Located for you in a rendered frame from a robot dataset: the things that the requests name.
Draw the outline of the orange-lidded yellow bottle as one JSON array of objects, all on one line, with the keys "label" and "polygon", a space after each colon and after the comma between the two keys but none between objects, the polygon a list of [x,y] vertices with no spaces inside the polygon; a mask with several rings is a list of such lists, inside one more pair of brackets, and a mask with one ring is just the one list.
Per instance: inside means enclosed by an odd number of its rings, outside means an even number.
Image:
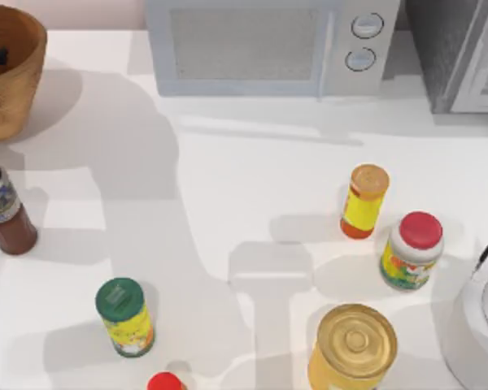
[{"label": "orange-lidded yellow bottle", "polygon": [[355,240],[371,236],[389,185],[388,173],[378,165],[365,163],[352,171],[340,222],[346,236]]}]

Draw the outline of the pale microwave oven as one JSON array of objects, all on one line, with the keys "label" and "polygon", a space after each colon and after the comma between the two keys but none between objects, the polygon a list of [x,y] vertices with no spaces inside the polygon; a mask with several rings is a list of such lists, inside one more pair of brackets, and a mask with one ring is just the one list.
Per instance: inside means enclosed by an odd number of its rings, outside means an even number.
[{"label": "pale microwave oven", "polygon": [[[163,96],[304,96],[318,98],[325,29],[333,43],[322,98],[368,96],[381,83],[401,0],[146,0],[154,74]],[[359,39],[355,17],[378,13],[382,31]],[[377,56],[354,72],[346,55]]]}]

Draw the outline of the green-lidded yellow canister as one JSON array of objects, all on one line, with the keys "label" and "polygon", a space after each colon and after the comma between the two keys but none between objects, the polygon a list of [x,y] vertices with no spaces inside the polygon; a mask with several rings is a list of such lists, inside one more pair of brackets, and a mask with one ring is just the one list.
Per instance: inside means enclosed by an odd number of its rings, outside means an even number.
[{"label": "green-lidded yellow canister", "polygon": [[138,358],[151,350],[154,325],[137,281],[126,277],[109,279],[97,291],[95,307],[120,356]]}]

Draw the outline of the red-lidded white jar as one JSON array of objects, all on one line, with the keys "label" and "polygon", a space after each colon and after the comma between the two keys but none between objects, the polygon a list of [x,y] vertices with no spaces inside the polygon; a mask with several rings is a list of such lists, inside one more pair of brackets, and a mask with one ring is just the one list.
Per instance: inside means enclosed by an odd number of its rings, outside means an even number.
[{"label": "red-lidded white jar", "polygon": [[428,282],[443,248],[439,220],[424,211],[410,212],[390,230],[380,259],[381,274],[394,288],[417,290]]}]

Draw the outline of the microwave knob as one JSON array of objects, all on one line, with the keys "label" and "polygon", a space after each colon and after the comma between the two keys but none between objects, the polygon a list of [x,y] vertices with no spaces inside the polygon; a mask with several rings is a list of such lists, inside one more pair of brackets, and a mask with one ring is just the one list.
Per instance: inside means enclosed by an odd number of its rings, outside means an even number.
[{"label": "microwave knob", "polygon": [[378,13],[369,13],[355,17],[351,31],[359,39],[370,39],[377,36],[383,27],[383,18]]},{"label": "microwave knob", "polygon": [[365,72],[377,61],[375,52],[367,47],[350,51],[345,57],[346,67],[352,72]]}]

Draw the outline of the large yellow tin can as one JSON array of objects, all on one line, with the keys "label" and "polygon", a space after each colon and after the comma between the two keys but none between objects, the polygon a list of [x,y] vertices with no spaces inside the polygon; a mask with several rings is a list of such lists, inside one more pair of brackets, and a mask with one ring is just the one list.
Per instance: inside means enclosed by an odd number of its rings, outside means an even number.
[{"label": "large yellow tin can", "polygon": [[377,390],[397,352],[394,328],[383,314],[367,305],[338,305],[317,328],[308,382],[312,390]]}]

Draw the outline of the red-capped bottle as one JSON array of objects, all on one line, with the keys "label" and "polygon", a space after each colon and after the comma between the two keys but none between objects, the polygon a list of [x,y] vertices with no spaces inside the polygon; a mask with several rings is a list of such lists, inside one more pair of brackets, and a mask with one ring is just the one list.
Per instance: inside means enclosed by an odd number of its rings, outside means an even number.
[{"label": "red-capped bottle", "polygon": [[187,390],[187,388],[172,372],[163,371],[149,379],[146,390]]}]

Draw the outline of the brown sauce bottle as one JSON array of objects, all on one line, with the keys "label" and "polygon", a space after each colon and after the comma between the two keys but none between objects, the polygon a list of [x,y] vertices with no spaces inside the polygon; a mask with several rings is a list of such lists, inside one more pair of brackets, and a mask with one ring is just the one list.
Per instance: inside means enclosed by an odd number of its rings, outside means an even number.
[{"label": "brown sauce bottle", "polygon": [[0,250],[5,254],[21,255],[36,243],[37,229],[9,175],[0,167]]}]

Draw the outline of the brown wooden bowl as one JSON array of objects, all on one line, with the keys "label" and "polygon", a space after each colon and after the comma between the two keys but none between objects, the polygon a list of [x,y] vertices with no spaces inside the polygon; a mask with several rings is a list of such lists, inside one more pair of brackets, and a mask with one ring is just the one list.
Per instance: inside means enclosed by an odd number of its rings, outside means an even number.
[{"label": "brown wooden bowl", "polygon": [[0,141],[19,134],[27,122],[41,79],[46,28],[32,15],[0,5],[0,48],[8,50],[0,66]]}]

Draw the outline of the white kettle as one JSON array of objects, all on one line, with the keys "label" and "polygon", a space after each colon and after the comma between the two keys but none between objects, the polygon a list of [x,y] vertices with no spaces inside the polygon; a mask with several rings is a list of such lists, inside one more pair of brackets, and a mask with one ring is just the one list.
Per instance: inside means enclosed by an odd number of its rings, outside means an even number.
[{"label": "white kettle", "polygon": [[453,302],[441,350],[465,390],[488,390],[488,245]]}]

